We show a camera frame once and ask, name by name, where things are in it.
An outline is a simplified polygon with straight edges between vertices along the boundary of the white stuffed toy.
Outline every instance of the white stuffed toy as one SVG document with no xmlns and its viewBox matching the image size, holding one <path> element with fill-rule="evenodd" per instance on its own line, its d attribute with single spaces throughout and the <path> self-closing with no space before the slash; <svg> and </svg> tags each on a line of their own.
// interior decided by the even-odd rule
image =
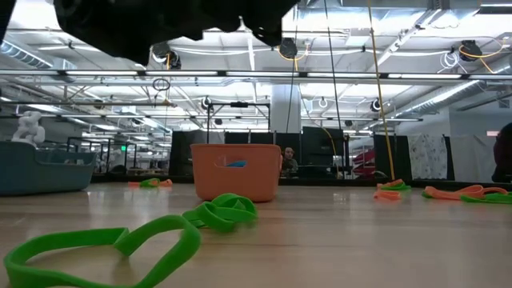
<svg viewBox="0 0 512 288">
<path fill-rule="evenodd" d="M 37 144 L 45 141 L 45 129 L 38 124 L 41 113 L 27 111 L 18 120 L 19 127 L 13 135 L 12 142 L 24 142 L 36 147 Z"/>
</svg>

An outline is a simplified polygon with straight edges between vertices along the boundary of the blue bin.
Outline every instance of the blue bin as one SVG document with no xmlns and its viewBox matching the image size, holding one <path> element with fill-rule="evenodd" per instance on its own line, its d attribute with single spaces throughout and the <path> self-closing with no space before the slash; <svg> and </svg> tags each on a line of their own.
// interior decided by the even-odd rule
<svg viewBox="0 0 512 288">
<path fill-rule="evenodd" d="M 83 190 L 95 153 L 37 151 L 22 142 L 0 142 L 0 196 Z"/>
</svg>

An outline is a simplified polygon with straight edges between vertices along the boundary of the person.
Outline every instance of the person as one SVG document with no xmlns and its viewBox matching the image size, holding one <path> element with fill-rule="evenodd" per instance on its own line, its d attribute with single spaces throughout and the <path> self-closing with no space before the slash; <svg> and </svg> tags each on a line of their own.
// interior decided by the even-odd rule
<svg viewBox="0 0 512 288">
<path fill-rule="evenodd" d="M 494 182 L 510 182 L 512 180 L 512 123 L 499 132 L 494 144 L 494 161 L 496 169 L 493 174 Z"/>
<path fill-rule="evenodd" d="M 282 159 L 282 176 L 290 176 L 290 173 L 297 172 L 298 164 L 294 159 L 294 154 L 294 150 L 290 147 L 285 149 L 285 157 Z"/>
</svg>

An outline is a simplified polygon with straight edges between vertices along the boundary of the wooden table surface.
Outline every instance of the wooden table surface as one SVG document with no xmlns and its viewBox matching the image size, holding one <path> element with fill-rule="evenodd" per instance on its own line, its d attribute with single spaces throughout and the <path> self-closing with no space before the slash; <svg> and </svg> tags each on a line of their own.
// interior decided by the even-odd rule
<svg viewBox="0 0 512 288">
<path fill-rule="evenodd" d="M 282 186 L 259 204 L 253 228 L 202 230 L 199 252 L 159 287 L 509 287 L 512 206 L 423 199 L 376 202 L 373 189 Z M 200 201 L 192 185 L 172 191 L 127 184 L 87 192 L 0 198 L 0 256 L 57 231 L 127 226 L 180 214 Z M 149 240 L 129 261 L 110 246 L 50 252 L 31 266 L 96 282 L 131 284 L 175 243 L 178 232 Z M 5 269 L 0 287 L 8 286 Z"/>
</svg>

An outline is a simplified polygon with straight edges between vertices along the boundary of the orange plastic bin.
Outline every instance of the orange plastic bin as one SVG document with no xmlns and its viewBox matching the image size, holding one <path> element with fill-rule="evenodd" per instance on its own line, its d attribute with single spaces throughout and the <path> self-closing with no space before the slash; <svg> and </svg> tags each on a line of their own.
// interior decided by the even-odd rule
<svg viewBox="0 0 512 288">
<path fill-rule="evenodd" d="M 268 202 L 278 191 L 281 149 L 263 144 L 193 144 L 194 183 L 197 195 L 212 200 L 224 193 Z M 243 167 L 230 167 L 244 162 Z"/>
</svg>

